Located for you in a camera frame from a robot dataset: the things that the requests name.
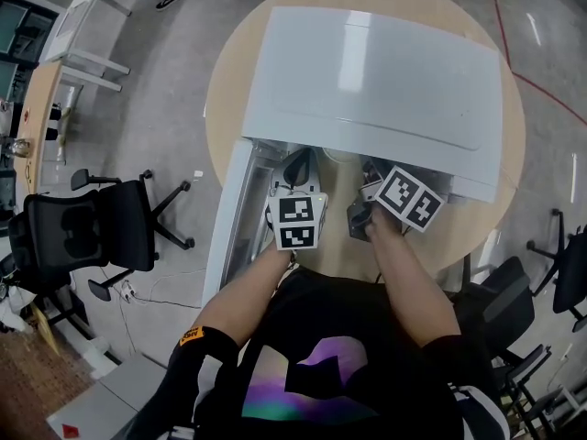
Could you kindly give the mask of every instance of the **office chair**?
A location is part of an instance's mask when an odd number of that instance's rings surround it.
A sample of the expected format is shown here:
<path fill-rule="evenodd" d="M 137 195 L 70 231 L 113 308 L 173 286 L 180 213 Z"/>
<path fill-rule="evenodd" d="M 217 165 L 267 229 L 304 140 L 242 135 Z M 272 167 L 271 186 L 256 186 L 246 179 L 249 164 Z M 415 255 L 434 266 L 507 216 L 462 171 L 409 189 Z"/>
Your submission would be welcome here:
<path fill-rule="evenodd" d="M 463 263 L 462 290 L 453 298 L 455 314 L 463 334 L 481 316 L 481 332 L 491 358 L 499 357 L 504 366 L 494 369 L 493 375 L 499 391 L 512 398 L 510 409 L 515 409 L 527 426 L 528 432 L 538 440 L 536 429 L 529 422 L 528 413 L 521 404 L 522 395 L 530 404 L 534 399 L 526 388 L 527 382 L 550 358 L 550 347 L 536 347 L 526 357 L 511 352 L 511 346 L 532 325 L 535 318 L 530 279 L 519 258 L 509 258 L 494 270 L 480 285 L 471 282 L 471 256 Z M 552 429 L 544 414 L 536 414 L 545 427 Z"/>
<path fill-rule="evenodd" d="M 575 235 L 568 235 L 569 244 L 565 248 L 563 213 L 559 209 L 552 209 L 551 213 L 559 218 L 559 243 L 556 254 L 536 248 L 534 241 L 526 243 L 526 248 L 530 251 L 553 260 L 547 275 L 532 294 L 540 294 L 558 272 L 559 276 L 554 280 L 556 289 L 552 310 L 557 314 L 570 311 L 577 319 L 572 328 L 572 332 L 576 333 L 587 325 L 587 316 L 583 316 L 575 308 L 587 297 L 587 235 L 585 228 L 582 233 L 581 228 L 578 228 Z"/>
<path fill-rule="evenodd" d="M 110 287 L 135 270 L 153 269 L 159 254 L 155 252 L 155 232 L 181 249 L 194 247 L 194 239 L 180 240 L 157 217 L 177 195 L 189 191 L 187 181 L 175 189 L 152 211 L 145 187 L 151 178 L 147 170 L 138 181 L 94 177 L 88 170 L 72 176 L 72 190 L 87 184 L 114 185 L 73 198 L 31 194 L 23 212 L 10 220 L 10 246 L 17 268 L 32 273 L 41 281 L 50 281 L 64 272 L 108 263 L 125 268 L 102 283 L 89 280 L 92 293 L 100 300 L 111 300 Z"/>

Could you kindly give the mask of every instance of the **gray floor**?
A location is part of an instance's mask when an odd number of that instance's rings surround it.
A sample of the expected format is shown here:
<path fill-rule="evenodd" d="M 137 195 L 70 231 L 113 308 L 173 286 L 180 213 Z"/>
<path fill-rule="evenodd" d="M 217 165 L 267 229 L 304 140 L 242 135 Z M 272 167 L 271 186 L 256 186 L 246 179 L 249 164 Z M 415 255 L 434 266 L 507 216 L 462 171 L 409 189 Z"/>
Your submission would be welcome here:
<path fill-rule="evenodd" d="M 206 147 L 206 89 L 223 44 L 262 1 L 182 0 L 164 13 L 156 13 L 141 1 L 126 21 L 104 7 L 81 40 L 88 48 L 99 47 L 104 55 L 112 50 L 112 60 L 131 67 L 132 72 L 120 79 L 122 93 L 83 88 L 68 132 L 68 166 L 60 169 L 61 180 L 67 181 L 69 173 L 79 167 L 123 179 L 150 168 L 155 171 L 150 198 L 156 203 L 180 181 L 191 180 L 194 171 L 204 173 L 165 214 L 171 228 L 195 237 L 196 247 L 182 252 L 158 240 L 161 262 L 154 271 L 130 278 L 145 298 L 158 278 L 172 275 L 153 289 L 153 299 L 194 306 L 200 302 L 205 273 L 177 274 L 205 267 L 221 193 Z M 504 48 L 493 0 L 453 1 L 485 27 L 500 49 Z M 498 1 L 513 70 L 587 117 L 587 65 L 581 62 L 587 49 L 585 13 L 568 0 Z M 493 244 L 488 244 L 484 253 L 480 248 L 475 257 L 483 254 L 483 262 L 499 264 L 517 255 L 536 284 L 548 263 L 530 255 L 525 243 L 534 238 L 539 245 L 554 245 L 555 223 L 549 209 L 556 206 L 566 213 L 569 230 L 587 223 L 587 125 L 534 86 L 520 79 L 517 82 L 526 113 L 523 178 L 493 234 Z M 65 190 L 62 186 L 54 189 L 58 193 Z M 115 269 L 105 272 L 112 276 Z M 166 363 L 197 310 L 167 303 L 119 303 L 117 296 L 112 302 L 101 302 L 90 294 L 87 280 L 102 278 L 100 269 L 75 271 L 77 291 L 95 332 L 105 336 L 119 356 L 128 357 L 133 347 L 124 312 L 134 348 Z M 530 386 L 536 395 L 556 388 L 559 381 L 577 380 L 587 367 L 587 330 L 571 333 L 572 316 L 552 313 L 552 294 L 550 285 L 536 299 L 537 320 L 514 347 L 526 355 L 538 343 L 553 346 L 554 357 Z M 559 359 L 571 343 L 570 360 L 562 365 Z"/>

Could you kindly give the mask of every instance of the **white table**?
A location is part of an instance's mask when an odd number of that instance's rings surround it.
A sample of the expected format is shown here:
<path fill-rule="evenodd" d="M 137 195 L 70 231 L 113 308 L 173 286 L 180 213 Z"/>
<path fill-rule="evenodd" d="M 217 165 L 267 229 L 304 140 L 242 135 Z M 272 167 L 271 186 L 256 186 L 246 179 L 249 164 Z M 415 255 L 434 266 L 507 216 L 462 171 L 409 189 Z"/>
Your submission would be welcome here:
<path fill-rule="evenodd" d="M 54 38 L 48 43 L 49 46 L 47 49 L 47 53 L 45 55 L 45 61 L 66 61 L 69 56 L 73 55 L 85 61 L 97 63 L 109 69 L 128 75 L 130 73 L 129 67 L 125 67 L 118 63 L 112 62 L 109 59 L 105 59 L 85 50 L 76 49 L 74 47 L 75 40 L 77 39 L 80 30 L 83 27 L 83 23 L 90 14 L 90 11 L 94 7 L 96 1 L 97 0 L 72 1 L 72 4 L 67 9 L 64 18 L 61 20 L 61 23 L 57 28 L 57 31 L 55 32 Z M 128 17 L 131 13 L 129 9 L 123 7 L 121 4 L 114 0 L 101 1 L 112 6 L 114 9 L 118 10 L 126 17 Z M 74 69 L 72 67 L 64 66 L 63 73 L 66 73 L 67 75 L 70 75 L 72 77 L 78 78 L 86 82 L 104 86 L 105 88 L 108 88 L 110 90 L 115 90 L 117 92 L 122 90 L 121 85 L 109 82 L 98 76 L 92 75 L 91 73 L 87 73 L 86 71 L 81 71 L 78 69 Z"/>

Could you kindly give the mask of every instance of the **wooden desk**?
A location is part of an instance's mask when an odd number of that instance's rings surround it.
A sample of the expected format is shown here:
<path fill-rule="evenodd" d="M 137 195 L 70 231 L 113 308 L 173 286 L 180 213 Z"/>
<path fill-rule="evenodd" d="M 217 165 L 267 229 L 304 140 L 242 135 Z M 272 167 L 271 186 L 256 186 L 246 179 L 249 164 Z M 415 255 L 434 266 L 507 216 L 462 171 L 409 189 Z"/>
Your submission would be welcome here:
<path fill-rule="evenodd" d="M 485 30 L 450 0 L 266 0 L 235 29 L 222 49 L 208 88 L 206 133 L 210 156 L 221 183 L 232 146 L 240 137 L 249 89 L 265 27 L 274 6 L 323 6 L 399 17 L 443 29 L 497 49 Z M 504 133 L 499 191 L 494 203 L 448 204 L 425 234 L 407 235 L 428 271 L 435 273 L 471 252 L 503 217 L 520 180 L 526 148 L 524 112 L 515 80 L 502 57 Z M 320 248 L 303 263 L 328 275 L 373 279 L 371 246 L 349 237 L 346 208 L 360 185 L 358 163 L 321 162 L 322 186 L 329 194 Z"/>
<path fill-rule="evenodd" d="M 37 192 L 40 178 L 40 164 L 43 161 L 43 142 L 53 98 L 61 79 L 61 62 L 40 65 L 33 71 L 28 84 L 27 96 L 18 125 L 18 138 L 27 138 L 31 142 L 28 158 L 15 158 L 17 181 L 26 193 Z"/>

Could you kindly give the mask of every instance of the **desk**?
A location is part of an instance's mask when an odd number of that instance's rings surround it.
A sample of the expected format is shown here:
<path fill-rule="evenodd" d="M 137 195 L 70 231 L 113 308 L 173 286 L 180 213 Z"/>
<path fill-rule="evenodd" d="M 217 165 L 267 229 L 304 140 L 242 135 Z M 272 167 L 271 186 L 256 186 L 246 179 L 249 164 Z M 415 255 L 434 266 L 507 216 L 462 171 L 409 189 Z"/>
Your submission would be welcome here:
<path fill-rule="evenodd" d="M 18 138 L 28 138 L 31 151 L 28 158 L 15 158 L 14 163 L 17 181 L 22 184 L 26 194 L 36 193 L 39 187 L 45 134 L 60 79 L 60 61 L 40 65 L 30 77 L 18 126 Z"/>
<path fill-rule="evenodd" d="M 249 89 L 271 9 L 274 6 L 322 6 L 399 17 L 497 49 L 485 30 L 450 0 L 266 0 L 235 29 L 222 49 L 206 99 L 206 133 L 210 156 L 224 184 L 234 142 L 249 100 Z M 517 188 L 524 164 L 526 127 L 515 79 L 501 58 L 503 150 L 499 190 L 494 203 L 447 204 L 425 234 L 407 235 L 426 269 L 435 273 L 462 259 L 495 228 Z M 327 220 L 318 251 L 302 262 L 332 276 L 373 279 L 377 273 L 371 246 L 349 237 L 346 208 L 360 185 L 359 163 L 321 161 L 323 190 L 329 195 Z"/>
<path fill-rule="evenodd" d="M 124 67 L 118 63 L 112 62 L 111 60 L 104 59 L 103 57 L 99 57 L 95 54 L 87 52 L 85 50 L 76 49 L 73 45 L 75 40 L 78 37 L 80 30 L 82 29 L 83 23 L 85 22 L 86 18 L 88 17 L 90 11 L 95 5 L 97 0 L 73 0 L 70 7 L 67 9 L 67 13 L 65 14 L 64 18 L 61 20 L 57 31 L 55 32 L 54 38 L 48 42 L 48 49 L 47 54 L 45 56 L 46 61 L 57 61 L 60 59 L 66 59 L 70 55 L 74 55 L 79 57 L 85 61 L 90 61 L 96 63 L 98 65 L 103 65 L 108 67 L 109 69 L 115 70 L 117 72 L 123 73 L 128 75 L 130 73 L 130 69 L 128 67 Z M 130 16 L 130 10 L 124 8 L 122 5 L 117 3 L 114 0 L 102 0 L 106 4 L 112 6 L 114 9 L 121 12 L 126 17 Z M 111 90 L 120 91 L 122 87 L 119 84 L 109 82 L 104 80 L 100 77 L 94 76 L 90 73 L 86 73 L 85 71 L 79 71 L 75 69 L 70 69 L 75 71 L 75 76 L 81 80 L 85 80 L 87 82 L 96 83 L 100 86 L 104 86 L 105 88 L 109 88 Z"/>

